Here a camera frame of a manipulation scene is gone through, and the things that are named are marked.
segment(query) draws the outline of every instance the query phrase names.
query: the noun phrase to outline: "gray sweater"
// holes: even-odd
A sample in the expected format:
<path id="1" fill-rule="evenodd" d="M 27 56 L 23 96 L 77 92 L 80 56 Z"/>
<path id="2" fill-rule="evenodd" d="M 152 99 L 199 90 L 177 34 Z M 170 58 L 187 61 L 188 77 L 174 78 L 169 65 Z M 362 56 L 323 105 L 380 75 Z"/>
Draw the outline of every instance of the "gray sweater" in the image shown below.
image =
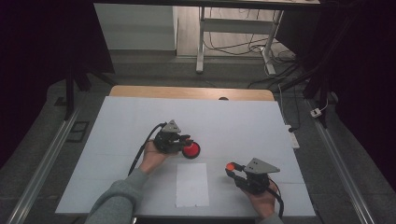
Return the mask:
<path id="1" fill-rule="evenodd" d="M 143 198 L 143 185 L 149 176 L 135 169 L 125 180 L 111 185 L 96 203 L 88 215 L 86 224 L 131 224 L 135 210 Z M 282 220 L 273 214 L 260 224 L 281 224 Z"/>

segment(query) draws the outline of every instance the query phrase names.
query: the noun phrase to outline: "white wall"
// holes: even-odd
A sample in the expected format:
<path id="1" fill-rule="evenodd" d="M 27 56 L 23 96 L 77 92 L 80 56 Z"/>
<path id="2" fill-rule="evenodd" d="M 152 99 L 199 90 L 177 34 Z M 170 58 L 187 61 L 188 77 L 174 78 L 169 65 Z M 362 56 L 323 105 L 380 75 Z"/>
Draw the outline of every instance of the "white wall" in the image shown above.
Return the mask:
<path id="1" fill-rule="evenodd" d="M 176 49 L 176 7 L 94 5 L 108 49 Z"/>

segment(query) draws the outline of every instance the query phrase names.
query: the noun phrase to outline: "wooden edge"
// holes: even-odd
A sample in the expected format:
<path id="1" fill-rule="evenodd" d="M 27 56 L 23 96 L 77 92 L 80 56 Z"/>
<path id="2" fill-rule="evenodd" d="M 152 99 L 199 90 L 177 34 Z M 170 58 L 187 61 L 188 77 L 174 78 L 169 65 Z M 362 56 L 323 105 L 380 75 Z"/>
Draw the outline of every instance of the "wooden edge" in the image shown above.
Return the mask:
<path id="1" fill-rule="evenodd" d="M 233 101 L 274 101 L 268 90 L 239 90 L 186 87 L 115 86 L 110 96 L 218 100 L 225 97 Z"/>

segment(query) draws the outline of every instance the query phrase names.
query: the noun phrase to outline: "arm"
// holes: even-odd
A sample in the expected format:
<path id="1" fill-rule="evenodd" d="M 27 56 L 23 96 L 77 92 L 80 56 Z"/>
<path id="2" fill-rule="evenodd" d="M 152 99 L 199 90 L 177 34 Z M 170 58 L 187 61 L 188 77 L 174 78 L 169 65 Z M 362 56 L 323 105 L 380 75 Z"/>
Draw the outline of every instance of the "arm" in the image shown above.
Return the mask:
<path id="1" fill-rule="evenodd" d="M 143 186 L 149 174 L 171 155 L 160 153 L 152 142 L 145 147 L 143 161 L 125 180 L 111 185 L 96 203 L 88 215 L 87 224 L 132 223 L 132 217 L 142 201 Z"/>
<path id="2" fill-rule="evenodd" d="M 277 192 L 276 185 L 270 181 L 269 188 L 274 192 Z M 250 202 L 259 214 L 262 221 L 260 224 L 283 224 L 283 221 L 279 218 L 277 213 L 275 212 L 275 197 L 268 191 L 265 191 L 259 195 L 253 195 L 246 191 L 244 191 L 247 197 L 250 199 Z"/>

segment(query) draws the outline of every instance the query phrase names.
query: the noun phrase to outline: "hand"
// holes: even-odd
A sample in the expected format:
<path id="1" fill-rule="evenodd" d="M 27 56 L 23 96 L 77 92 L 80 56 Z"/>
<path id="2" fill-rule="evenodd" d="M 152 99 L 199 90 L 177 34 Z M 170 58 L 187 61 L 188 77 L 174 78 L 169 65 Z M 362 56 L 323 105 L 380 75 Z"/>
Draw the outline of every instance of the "hand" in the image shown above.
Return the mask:
<path id="1" fill-rule="evenodd" d="M 158 166 L 160 166 L 166 158 L 170 156 L 175 156 L 174 154 L 164 154 L 161 153 L 154 145 L 152 141 L 148 141 L 145 146 L 145 152 L 143 154 L 143 161 L 139 166 L 139 169 L 146 174 L 150 174 Z"/>
<path id="2" fill-rule="evenodd" d="M 270 181 L 269 188 L 274 192 L 277 192 L 276 185 Z M 275 212 L 275 197 L 267 190 L 258 195 L 253 195 L 247 191 L 244 191 L 247 197 L 250 199 L 251 204 L 253 205 L 254 210 L 259 214 L 262 219 L 266 219 L 271 216 Z"/>

